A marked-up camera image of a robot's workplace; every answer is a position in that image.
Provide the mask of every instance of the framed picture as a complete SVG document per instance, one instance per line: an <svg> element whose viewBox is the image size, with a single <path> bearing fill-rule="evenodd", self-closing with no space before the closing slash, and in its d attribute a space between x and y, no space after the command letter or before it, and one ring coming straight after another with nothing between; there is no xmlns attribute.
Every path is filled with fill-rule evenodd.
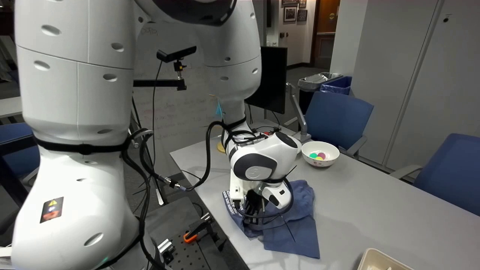
<svg viewBox="0 0 480 270"><path fill-rule="evenodd" d="M283 13L284 22L294 22L297 20L297 7L285 7Z"/></svg>
<svg viewBox="0 0 480 270"><path fill-rule="evenodd" d="M299 0L282 0L283 6L296 6L298 5Z"/></svg>
<svg viewBox="0 0 480 270"><path fill-rule="evenodd" d="M299 10L297 14L297 22L305 22L307 20L308 10Z"/></svg>

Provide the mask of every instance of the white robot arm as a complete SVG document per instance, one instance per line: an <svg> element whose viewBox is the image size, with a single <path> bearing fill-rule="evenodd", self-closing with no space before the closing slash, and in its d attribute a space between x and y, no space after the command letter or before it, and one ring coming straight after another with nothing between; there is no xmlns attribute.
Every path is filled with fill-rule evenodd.
<svg viewBox="0 0 480 270"><path fill-rule="evenodd" d="M235 132L250 130L241 121L243 100L261 75L250 1L17 0L23 116L39 142L41 161L15 223L16 269L146 270L152 260L152 268L168 269L129 208L120 157L135 41L149 20L192 23L197 30L211 88L230 125L224 143L233 198L255 189L279 208L290 202L282 179L297 154L293 141L278 133L235 143L252 136ZM228 139L231 133L237 135Z"/></svg>

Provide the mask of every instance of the whiteboard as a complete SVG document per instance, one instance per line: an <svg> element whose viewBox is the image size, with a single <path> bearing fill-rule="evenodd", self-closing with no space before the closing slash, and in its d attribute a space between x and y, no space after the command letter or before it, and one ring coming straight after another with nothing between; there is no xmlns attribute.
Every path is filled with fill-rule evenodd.
<svg viewBox="0 0 480 270"><path fill-rule="evenodd" d="M171 48L182 44L182 49L197 45L197 52L182 61L187 65L182 73L187 85L186 91L174 87L157 87L155 111L152 110L152 87L135 87L133 97L142 127L152 128L155 124L156 163L155 171L163 176L179 173L170 157L170 152L205 140L206 126L220 120L216 116L217 99L209 95L206 70L203 68L202 48L196 40L193 29L188 25L146 24L137 39L135 59L135 79L155 79L160 60L156 58L158 49ZM173 62L163 63L159 79L176 78ZM220 129L213 134L220 134ZM148 144L153 155L153 142Z"/></svg>

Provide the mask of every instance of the monitor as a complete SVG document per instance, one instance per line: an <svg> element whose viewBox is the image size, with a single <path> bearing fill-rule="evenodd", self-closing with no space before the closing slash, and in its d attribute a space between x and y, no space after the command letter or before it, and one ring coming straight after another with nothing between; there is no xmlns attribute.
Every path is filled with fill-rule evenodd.
<svg viewBox="0 0 480 270"><path fill-rule="evenodd" d="M285 113L287 83L287 48L261 47L262 80L257 91L245 100L247 104Z"/></svg>

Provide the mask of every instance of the fabric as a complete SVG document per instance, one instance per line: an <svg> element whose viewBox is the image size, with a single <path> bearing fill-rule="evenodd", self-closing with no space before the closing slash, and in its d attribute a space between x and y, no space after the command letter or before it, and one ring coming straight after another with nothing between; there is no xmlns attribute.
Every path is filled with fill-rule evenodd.
<svg viewBox="0 0 480 270"><path fill-rule="evenodd" d="M293 181L290 184L294 198L292 208L283 215L283 219L277 217L266 225L262 224L262 220L256 221L258 224L246 224L243 216L230 204L229 191L223 192L225 205L234 222L247 237L263 236L264 248L266 250L287 252L319 259L320 250L317 241L317 229L315 219L313 218L315 194L305 180ZM279 213L280 211L271 203L265 207L265 215Z"/></svg>

